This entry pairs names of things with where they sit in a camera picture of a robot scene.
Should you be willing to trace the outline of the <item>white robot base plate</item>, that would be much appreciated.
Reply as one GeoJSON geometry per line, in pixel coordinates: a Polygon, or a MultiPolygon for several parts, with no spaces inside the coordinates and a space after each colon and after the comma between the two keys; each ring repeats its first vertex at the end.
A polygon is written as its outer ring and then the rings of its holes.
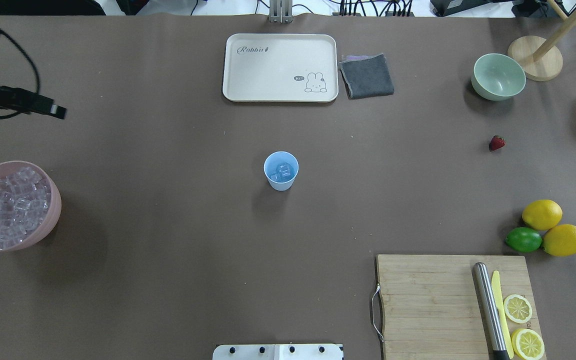
{"type": "Polygon", "coordinates": [[[343,360],[342,344],[276,343],[222,344],[215,347],[213,360],[343,360]]]}

